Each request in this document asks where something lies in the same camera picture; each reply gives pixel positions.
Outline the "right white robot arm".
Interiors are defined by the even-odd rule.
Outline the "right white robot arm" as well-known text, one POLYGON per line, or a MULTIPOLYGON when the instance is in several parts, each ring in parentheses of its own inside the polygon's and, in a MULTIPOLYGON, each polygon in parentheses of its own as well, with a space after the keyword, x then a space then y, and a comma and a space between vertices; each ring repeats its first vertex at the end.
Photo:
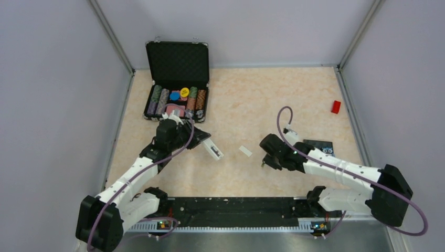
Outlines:
POLYGON ((308 192, 308 210, 312 215, 352 211, 371 214, 388 226, 402 225, 408 203, 382 188, 385 186, 407 199, 412 198, 412 189, 397 167, 354 164, 304 142, 296 142, 291 148, 275 134, 268 134, 259 145, 267 154, 266 163, 276 170, 323 176, 347 186, 347 189, 317 186, 308 192))

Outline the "white remote control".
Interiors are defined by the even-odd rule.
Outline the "white remote control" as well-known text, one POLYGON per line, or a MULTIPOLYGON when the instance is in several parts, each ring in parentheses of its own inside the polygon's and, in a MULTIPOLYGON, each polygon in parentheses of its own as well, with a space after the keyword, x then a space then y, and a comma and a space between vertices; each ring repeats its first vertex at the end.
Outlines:
POLYGON ((206 149, 206 151, 212 156, 215 160, 220 160, 224 156, 222 151, 217 147, 217 145, 212 141, 211 138, 207 138, 202 142, 202 145, 206 149))

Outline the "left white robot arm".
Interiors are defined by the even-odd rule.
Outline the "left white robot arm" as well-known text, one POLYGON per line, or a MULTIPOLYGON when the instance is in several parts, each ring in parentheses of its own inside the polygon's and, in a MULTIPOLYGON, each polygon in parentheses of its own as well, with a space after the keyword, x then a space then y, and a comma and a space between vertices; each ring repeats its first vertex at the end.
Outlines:
POLYGON ((82 200, 75 237, 89 248, 114 251, 124 234, 137 222, 151 214, 164 216, 168 211, 165 192, 150 187, 140 196, 136 194, 173 157, 210 137, 210 133, 190 121, 176 118, 160 121, 156 135, 131 167, 106 190, 82 200))

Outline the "white battery cover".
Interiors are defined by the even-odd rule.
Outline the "white battery cover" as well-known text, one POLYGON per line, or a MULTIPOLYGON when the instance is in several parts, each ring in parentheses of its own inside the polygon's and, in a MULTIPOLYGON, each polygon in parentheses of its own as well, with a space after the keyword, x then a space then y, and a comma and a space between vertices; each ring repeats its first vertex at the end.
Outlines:
POLYGON ((249 149, 247 149, 245 146, 243 146, 243 145, 241 145, 241 146, 239 147, 239 150, 240 150, 242 153, 244 153, 247 157, 251 157, 251 156, 252 156, 252 152, 251 152, 249 149))

